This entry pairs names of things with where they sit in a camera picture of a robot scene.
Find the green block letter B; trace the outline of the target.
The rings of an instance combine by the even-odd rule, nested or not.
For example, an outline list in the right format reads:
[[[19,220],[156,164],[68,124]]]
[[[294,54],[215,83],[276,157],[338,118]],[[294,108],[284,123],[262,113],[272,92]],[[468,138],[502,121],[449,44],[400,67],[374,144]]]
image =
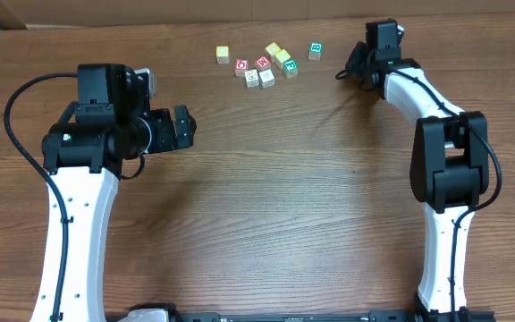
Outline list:
[[[308,49],[308,59],[318,61],[321,59],[323,53],[323,44],[318,42],[311,42]]]

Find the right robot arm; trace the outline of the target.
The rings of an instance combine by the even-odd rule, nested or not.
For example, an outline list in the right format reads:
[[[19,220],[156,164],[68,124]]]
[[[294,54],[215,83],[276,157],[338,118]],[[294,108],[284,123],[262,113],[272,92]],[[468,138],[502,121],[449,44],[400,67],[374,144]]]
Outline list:
[[[450,103],[421,66],[401,55],[404,28],[395,20],[365,27],[338,79],[351,76],[395,106],[415,128],[409,181],[425,216],[423,275],[415,300],[422,321],[472,321],[464,272],[469,227],[499,163],[487,138],[487,120]]]

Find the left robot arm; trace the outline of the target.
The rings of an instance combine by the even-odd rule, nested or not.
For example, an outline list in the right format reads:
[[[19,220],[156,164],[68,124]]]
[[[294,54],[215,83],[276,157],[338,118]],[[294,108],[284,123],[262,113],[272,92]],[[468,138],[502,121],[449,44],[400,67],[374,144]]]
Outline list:
[[[103,321],[108,222],[125,160],[190,148],[184,105],[153,110],[148,68],[82,64],[78,98],[42,140],[49,223],[34,321]]]

